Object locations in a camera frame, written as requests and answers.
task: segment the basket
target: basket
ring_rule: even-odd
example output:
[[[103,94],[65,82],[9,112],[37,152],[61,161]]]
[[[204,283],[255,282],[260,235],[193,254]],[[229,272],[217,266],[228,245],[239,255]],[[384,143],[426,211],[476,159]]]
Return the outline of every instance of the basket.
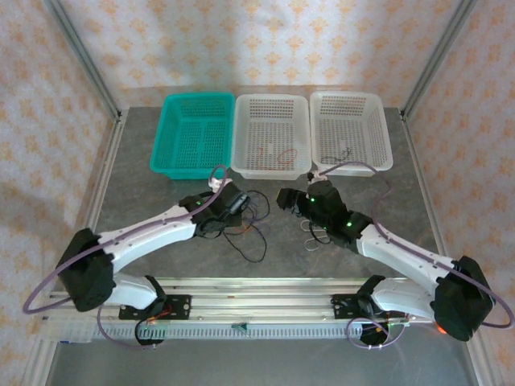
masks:
[[[245,179],[297,179],[311,169],[306,98],[247,94],[236,100],[231,168]]]
[[[171,179],[207,179],[229,166],[234,96],[226,92],[170,95],[164,101],[150,168]],[[218,170],[217,178],[223,176]]]
[[[377,170],[393,165],[392,148],[381,98],[363,92],[313,92],[311,148],[320,171],[345,161],[361,161]],[[364,166],[343,166],[330,175],[369,177]]]

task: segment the metal plate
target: metal plate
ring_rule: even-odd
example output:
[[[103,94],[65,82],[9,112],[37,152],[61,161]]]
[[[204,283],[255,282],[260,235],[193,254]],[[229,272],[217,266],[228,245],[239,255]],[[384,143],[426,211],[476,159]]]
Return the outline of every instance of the metal plate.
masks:
[[[163,311],[170,310],[170,313],[160,316],[159,320],[188,320],[191,308],[192,297],[190,295],[168,295]],[[122,306],[118,318],[120,320],[143,320],[148,318],[148,315],[145,310]]]
[[[335,319],[352,319],[352,318],[368,318],[363,310],[358,306],[357,295],[355,294],[336,294],[331,298],[332,309],[335,313]],[[407,319],[407,315],[403,312],[386,311],[373,316],[374,319],[388,320]]]

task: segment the wire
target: wire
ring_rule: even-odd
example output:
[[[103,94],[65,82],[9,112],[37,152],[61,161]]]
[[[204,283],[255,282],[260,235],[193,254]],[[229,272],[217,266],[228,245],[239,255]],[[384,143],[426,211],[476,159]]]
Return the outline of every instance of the wire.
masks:
[[[104,308],[104,305],[103,304],[100,304],[98,306],[98,312],[97,312],[97,326],[98,326],[98,330],[100,331],[100,333],[102,334],[102,336],[104,338],[106,338],[107,340],[109,340],[111,343],[114,343],[114,344],[117,344],[118,346],[122,346],[124,348],[128,348],[129,350],[148,350],[150,348],[155,348],[155,346],[136,346],[134,344],[127,344],[127,343],[123,343],[122,341],[119,341],[119,340],[116,340],[115,338],[111,338],[109,336],[109,334],[107,333],[107,331],[104,329],[104,327],[102,326],[102,321],[101,321],[101,313],[102,313],[102,309]],[[139,327],[139,325],[144,322],[146,319],[143,319],[143,320],[140,320],[138,322],[138,324],[136,324],[136,328]]]
[[[250,260],[242,251],[241,249],[239,249],[236,245],[234,245],[234,243],[227,237],[227,234],[225,232],[222,232],[222,235],[225,237],[225,239],[229,242],[229,244],[231,244],[231,246],[236,249],[240,254],[241,256],[247,260],[249,263],[254,263],[254,264],[257,264],[257,263],[261,263],[263,260],[265,260],[265,255],[266,255],[266,250],[268,248],[268,244],[266,243],[266,238],[263,236],[262,232],[254,225],[254,224],[250,224],[249,225],[249,228],[254,228],[256,230],[256,232],[259,234],[259,236],[261,236],[262,240],[263,240],[263,243],[265,243],[265,250],[263,251],[263,255],[261,256],[261,258],[259,260]],[[229,233],[229,235],[231,236],[239,236],[243,233],[245,233],[246,231],[242,232],[242,233],[238,233],[238,234],[231,234]]]
[[[261,220],[264,220],[266,217],[268,217],[268,215],[270,214],[270,201],[268,200],[268,197],[266,197],[266,195],[260,191],[256,191],[254,189],[250,190],[250,191],[247,191],[247,193],[258,193],[261,197],[263,197],[266,201],[266,213],[261,216],[261,217],[258,217],[258,214],[256,214],[256,216],[254,217],[253,221],[261,221]]]
[[[136,323],[136,326],[134,327],[134,337],[136,338],[136,341],[140,344],[140,347],[149,347],[150,345],[144,345],[142,340],[139,338],[139,327],[143,324],[143,322],[148,322],[148,319],[142,319],[139,322]]]
[[[257,159],[259,159],[259,158],[260,158],[260,159],[262,160],[262,159],[265,157],[265,150],[264,150],[262,147],[260,147],[260,148],[258,148],[258,149],[261,151],[261,153],[258,155]],[[292,158],[290,161],[285,161],[285,162],[283,162],[283,161],[280,161],[280,160],[279,160],[279,159],[280,159],[284,154],[286,154],[286,153],[288,153],[288,152],[291,152],[291,151],[294,151],[294,152],[295,152],[295,155],[293,156],[293,158]],[[262,169],[263,169],[263,170],[286,170],[286,166],[291,165],[291,164],[295,161],[295,159],[297,158],[297,155],[298,155],[298,154],[299,154],[299,152],[297,151],[297,149],[293,149],[293,148],[292,148],[292,149],[286,149],[286,150],[282,151],[282,152],[277,156],[277,158],[275,159],[275,161],[276,161],[279,165],[284,165],[284,167],[283,167],[282,169],[272,169],[272,168],[269,168],[269,167],[266,167],[266,166],[262,166]]]
[[[147,321],[150,322],[150,321],[153,321],[153,320],[157,320],[159,318],[162,318],[163,316],[165,315],[169,315],[171,314],[171,312],[173,311],[173,309],[171,308],[171,305],[168,305],[168,308],[166,311],[163,311],[161,314],[159,315],[156,315],[156,316],[150,316]]]
[[[323,243],[315,234],[315,232],[313,232],[313,224],[311,223],[311,221],[309,222],[309,224],[307,225],[309,227],[309,232],[310,234],[313,236],[313,238],[315,239],[316,242],[318,243],[321,243],[323,245],[327,245],[327,244],[330,244],[331,243],[331,239],[329,239],[329,241],[327,243]]]
[[[92,253],[94,253],[96,251],[100,251],[103,248],[107,248],[110,245],[116,244],[120,240],[124,240],[127,237],[137,235],[140,232],[146,231],[149,228],[161,227],[161,226],[167,225],[168,223],[170,223],[172,221],[181,221],[181,220],[189,219],[190,217],[192,217],[192,216],[196,215],[197,213],[200,213],[201,211],[203,211],[206,207],[211,205],[213,203],[213,201],[220,195],[220,193],[224,189],[225,184],[227,182],[227,168],[225,167],[225,165],[217,165],[217,166],[215,166],[215,168],[211,172],[211,175],[209,176],[209,181],[211,181],[211,179],[215,175],[215,172],[218,169],[222,169],[224,171],[224,177],[222,178],[220,187],[218,188],[216,193],[213,194],[203,205],[201,205],[197,209],[194,209],[193,211],[190,211],[189,213],[186,213],[186,214],[181,215],[181,216],[167,217],[166,219],[155,220],[155,221],[151,221],[150,223],[142,224],[142,225],[140,225],[140,226],[138,226],[136,228],[130,229],[129,231],[127,231],[125,233],[122,233],[120,236],[117,236],[117,237],[113,238],[112,240],[106,241],[105,243],[102,243],[102,244],[99,244],[99,245],[95,245],[92,248],[88,248],[85,251],[79,253],[78,255],[72,257],[71,259],[65,261],[62,265],[60,265],[59,267],[54,269],[47,277],[45,277],[34,288],[34,290],[31,292],[31,294],[28,296],[27,300],[23,304],[23,313],[25,313],[25,314],[38,314],[39,312],[44,312],[46,310],[50,310],[52,308],[56,308],[58,306],[61,306],[64,303],[66,303],[69,300],[71,300],[71,298],[66,298],[66,299],[59,300],[58,302],[54,302],[52,304],[48,304],[46,306],[41,306],[41,307],[33,308],[33,309],[29,308],[31,306],[32,302],[34,301],[34,299],[39,295],[39,293],[43,290],[43,288],[48,285],[48,283],[50,283],[52,280],[54,280],[57,277],[57,275],[59,275],[65,269],[67,269],[71,265],[77,263],[80,259],[84,259],[85,257],[91,255]]]
[[[215,240],[217,239],[218,237],[220,237],[220,235],[222,234],[222,231],[218,231],[218,233],[216,234],[216,236],[214,237],[206,237],[206,236],[203,236],[203,235],[198,235],[200,238],[202,239],[206,239],[206,240]]]
[[[363,344],[359,344],[359,343],[356,343],[354,342],[352,339],[351,339],[351,336],[350,336],[350,327],[351,325],[354,323],[354,322],[363,322],[363,321],[367,321],[367,322],[371,322],[374,326],[376,326],[377,328],[381,329],[381,331],[383,331],[385,334],[386,334],[386,340],[388,340],[388,338],[390,337],[390,334],[389,334],[389,331],[386,330],[380,323],[376,322],[375,320],[372,320],[370,318],[354,318],[354,319],[351,319],[351,321],[347,324],[347,326],[345,327],[345,335],[347,336],[348,338],[348,341],[354,346],[354,347],[358,347],[358,348],[364,348],[366,350],[374,350],[374,349],[378,349],[378,350],[381,350],[382,348],[384,347],[388,347],[388,346],[391,346],[392,344],[394,344],[395,342],[397,342],[399,340],[399,338],[401,338],[402,334],[404,333],[404,330],[406,329],[406,326],[405,325],[402,325],[402,330],[401,332],[399,332],[399,334],[393,338],[391,341],[389,342],[386,342],[384,344],[378,344],[376,346],[372,346],[372,345],[368,345],[368,346],[365,346]]]
[[[384,237],[391,244],[398,246],[400,249],[404,249],[408,253],[412,253],[416,257],[419,257],[419,258],[423,259],[424,261],[427,261],[427,262],[431,263],[432,265],[436,265],[437,267],[439,267],[441,269],[444,269],[444,270],[448,271],[449,273],[452,273],[453,275],[459,277],[460,279],[465,280],[467,283],[470,283],[470,284],[474,285],[479,290],[481,290],[484,293],[486,293],[490,298],[493,298],[497,302],[499,302],[499,304],[502,306],[502,308],[505,309],[506,314],[508,315],[509,321],[506,324],[496,324],[496,323],[490,323],[490,322],[483,322],[483,323],[481,323],[483,326],[499,328],[499,329],[502,329],[502,330],[507,330],[507,329],[512,328],[513,326],[515,326],[515,314],[513,314],[513,311],[511,310],[509,305],[506,303],[506,301],[501,296],[499,296],[496,293],[494,293],[486,285],[482,285],[478,281],[476,281],[476,280],[472,279],[471,277],[461,273],[457,269],[447,267],[446,265],[431,259],[429,256],[426,256],[425,254],[423,254],[423,253],[421,253],[419,251],[416,251],[416,250],[408,247],[407,245],[404,245],[402,242],[397,241],[397,240],[391,238],[390,236],[388,236],[385,233],[385,231],[383,230],[381,224],[379,223],[379,221],[377,219],[377,208],[379,207],[379,203],[387,195],[389,195],[392,192],[393,186],[392,186],[392,184],[390,183],[390,181],[388,179],[386,179],[383,175],[378,174],[379,172],[377,171],[376,168],[374,168],[373,166],[370,166],[368,163],[359,162],[359,161],[350,161],[350,162],[342,162],[342,163],[340,163],[340,164],[338,164],[336,166],[330,167],[329,169],[327,169],[325,171],[322,171],[319,174],[320,175],[326,175],[327,173],[330,173],[331,171],[333,171],[333,170],[335,170],[335,169],[337,169],[339,167],[346,166],[346,165],[352,165],[352,164],[362,165],[362,166],[365,166],[366,168],[370,169],[374,174],[378,175],[386,183],[386,186],[388,187],[388,191],[386,191],[382,195],[379,195],[379,197],[376,198],[376,201],[375,201],[375,203],[373,205],[373,208],[372,208],[372,221],[373,221],[374,227],[376,228],[377,232],[382,237]]]
[[[328,155],[328,156],[322,157],[320,159],[320,161],[323,162],[324,159],[331,158],[331,159],[333,159],[333,160],[335,160],[337,162],[343,162],[351,155],[351,153],[352,153],[351,148],[347,146],[347,149],[341,155],[342,158],[337,158],[337,157],[333,157],[331,155]]]

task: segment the orange led light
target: orange led light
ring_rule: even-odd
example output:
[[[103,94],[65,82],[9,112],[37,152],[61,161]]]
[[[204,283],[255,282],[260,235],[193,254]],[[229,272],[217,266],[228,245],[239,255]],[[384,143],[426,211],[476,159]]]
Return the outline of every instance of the orange led light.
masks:
[[[438,331],[440,331],[442,334],[446,334],[447,331],[445,331],[442,327],[440,327],[438,324],[436,325],[436,328],[438,329]]]

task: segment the green plastic basket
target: green plastic basket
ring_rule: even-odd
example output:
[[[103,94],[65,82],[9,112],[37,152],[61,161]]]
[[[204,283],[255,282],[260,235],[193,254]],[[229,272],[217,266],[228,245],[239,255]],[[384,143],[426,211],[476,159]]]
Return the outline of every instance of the green plastic basket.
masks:
[[[150,168],[171,179],[207,179],[216,165],[231,163],[234,95],[196,92],[164,101]],[[218,170],[217,178],[223,176]]]

